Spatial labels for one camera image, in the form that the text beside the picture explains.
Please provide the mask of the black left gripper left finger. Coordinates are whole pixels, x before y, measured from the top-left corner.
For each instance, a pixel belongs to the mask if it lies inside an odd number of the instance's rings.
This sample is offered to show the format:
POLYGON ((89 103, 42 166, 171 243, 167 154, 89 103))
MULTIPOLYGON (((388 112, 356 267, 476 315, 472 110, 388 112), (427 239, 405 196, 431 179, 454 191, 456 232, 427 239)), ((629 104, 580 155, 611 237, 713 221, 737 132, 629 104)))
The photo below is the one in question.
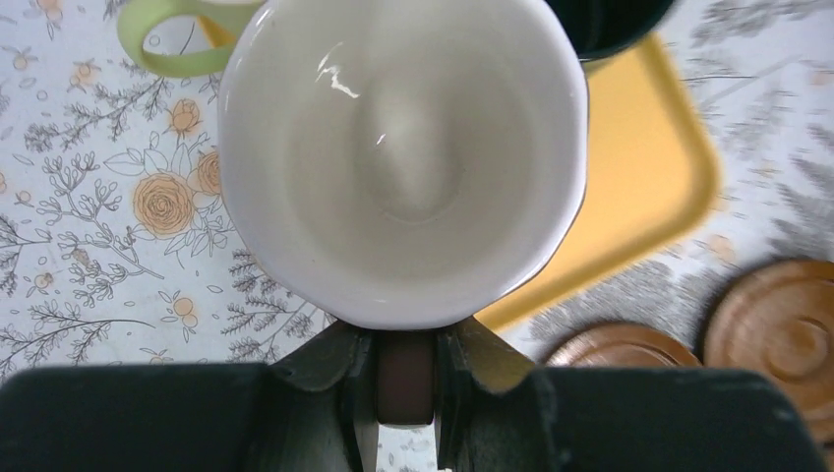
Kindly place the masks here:
POLYGON ((1 388, 5 471, 359 471, 371 333, 279 362, 30 369, 1 388))

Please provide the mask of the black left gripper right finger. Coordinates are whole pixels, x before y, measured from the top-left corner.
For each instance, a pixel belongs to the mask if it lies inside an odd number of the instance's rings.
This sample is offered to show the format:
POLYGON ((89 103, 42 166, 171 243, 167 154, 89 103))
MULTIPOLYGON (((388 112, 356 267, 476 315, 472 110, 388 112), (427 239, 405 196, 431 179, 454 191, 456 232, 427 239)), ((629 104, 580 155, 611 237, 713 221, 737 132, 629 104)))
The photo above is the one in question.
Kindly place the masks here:
POLYGON ((823 471, 763 376, 533 364, 473 319, 437 337, 438 462, 455 471, 823 471))

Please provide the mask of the brown coaster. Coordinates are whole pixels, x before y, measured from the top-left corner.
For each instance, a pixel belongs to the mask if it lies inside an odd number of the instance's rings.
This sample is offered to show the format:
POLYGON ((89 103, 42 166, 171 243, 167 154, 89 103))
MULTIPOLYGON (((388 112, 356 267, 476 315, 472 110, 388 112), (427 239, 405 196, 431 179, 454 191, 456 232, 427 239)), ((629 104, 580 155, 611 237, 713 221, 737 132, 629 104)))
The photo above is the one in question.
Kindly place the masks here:
POLYGON ((658 329, 631 323, 596 324, 568 338, 546 361, 573 367, 696 367, 683 344, 658 329))
POLYGON ((789 260, 733 282, 704 334, 703 362, 760 373, 794 402, 820 443, 833 439, 833 264, 789 260))

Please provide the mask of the pink mug front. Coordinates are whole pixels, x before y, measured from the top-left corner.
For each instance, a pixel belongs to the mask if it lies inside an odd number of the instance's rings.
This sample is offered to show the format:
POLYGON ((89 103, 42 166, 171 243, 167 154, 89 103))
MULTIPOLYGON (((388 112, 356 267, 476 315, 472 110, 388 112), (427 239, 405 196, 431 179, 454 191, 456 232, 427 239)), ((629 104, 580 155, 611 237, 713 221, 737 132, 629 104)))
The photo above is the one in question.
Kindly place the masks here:
POLYGON ((260 267, 384 331, 377 415, 428 424, 430 331, 535 276, 587 183, 588 87, 543 1, 267 1, 221 84, 221 195, 260 267))

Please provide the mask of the pink mug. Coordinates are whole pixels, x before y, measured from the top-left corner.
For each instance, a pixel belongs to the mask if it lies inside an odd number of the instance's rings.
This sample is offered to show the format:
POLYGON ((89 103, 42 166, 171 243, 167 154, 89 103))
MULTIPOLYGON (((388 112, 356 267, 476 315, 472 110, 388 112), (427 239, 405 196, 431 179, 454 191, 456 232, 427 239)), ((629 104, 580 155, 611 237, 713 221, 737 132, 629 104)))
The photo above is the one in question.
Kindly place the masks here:
POLYGON ((377 415, 428 424, 430 331, 535 276, 587 183, 588 87, 543 1, 267 1, 221 84, 221 195, 260 267, 384 331, 377 415))
POLYGON ((129 58, 167 78, 224 70, 238 36, 261 1, 129 1, 117 18, 117 36, 129 58))

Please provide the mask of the dark green mug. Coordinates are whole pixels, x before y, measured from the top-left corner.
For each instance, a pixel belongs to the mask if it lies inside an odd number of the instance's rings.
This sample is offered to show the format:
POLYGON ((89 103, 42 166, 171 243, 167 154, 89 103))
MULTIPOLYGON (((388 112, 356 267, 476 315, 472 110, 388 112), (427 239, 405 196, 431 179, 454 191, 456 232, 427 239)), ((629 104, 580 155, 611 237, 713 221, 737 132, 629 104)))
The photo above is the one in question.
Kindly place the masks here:
POLYGON ((659 26, 674 0, 547 0, 581 62, 611 58, 659 26))

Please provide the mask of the pink mug back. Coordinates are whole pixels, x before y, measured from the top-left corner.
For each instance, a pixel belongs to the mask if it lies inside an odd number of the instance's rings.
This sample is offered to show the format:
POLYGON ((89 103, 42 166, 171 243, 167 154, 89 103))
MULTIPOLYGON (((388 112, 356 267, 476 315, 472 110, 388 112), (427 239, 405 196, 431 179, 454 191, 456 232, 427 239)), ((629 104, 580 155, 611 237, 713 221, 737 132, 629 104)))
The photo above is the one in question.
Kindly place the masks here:
POLYGON ((117 18, 117 36, 129 58, 167 78, 224 70, 238 36, 261 1, 129 1, 117 18))

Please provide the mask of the floral patterned tablecloth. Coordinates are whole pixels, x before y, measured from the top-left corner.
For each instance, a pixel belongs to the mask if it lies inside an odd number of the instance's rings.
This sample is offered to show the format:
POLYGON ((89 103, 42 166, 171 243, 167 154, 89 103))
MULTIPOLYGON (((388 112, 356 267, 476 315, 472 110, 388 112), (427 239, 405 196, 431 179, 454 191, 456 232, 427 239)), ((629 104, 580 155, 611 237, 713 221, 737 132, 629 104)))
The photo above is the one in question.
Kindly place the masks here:
MULTIPOLYGON (((377 415, 387 335, 339 320, 258 264, 221 195, 219 73, 167 78, 132 61, 117 36, 126 2, 55 13, 1 5, 1 388, 37 368, 272 365, 331 325, 371 333, 359 471, 442 469, 434 416, 389 424, 377 415)), ((815 13, 830 43, 833 11, 817 1, 675 1, 658 27, 703 42, 764 31, 775 16, 815 13)))

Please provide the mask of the yellow plastic tray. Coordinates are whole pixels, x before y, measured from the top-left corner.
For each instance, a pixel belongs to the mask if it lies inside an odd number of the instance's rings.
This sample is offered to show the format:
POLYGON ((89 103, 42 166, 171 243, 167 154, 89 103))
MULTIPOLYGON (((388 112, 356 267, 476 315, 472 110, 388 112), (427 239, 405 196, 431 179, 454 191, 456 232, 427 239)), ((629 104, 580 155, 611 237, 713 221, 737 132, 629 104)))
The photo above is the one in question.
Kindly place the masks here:
POLYGON ((689 229, 718 187, 716 160, 692 121, 664 54, 644 41, 585 77, 587 183, 563 242, 530 280, 474 315, 507 325, 689 229))

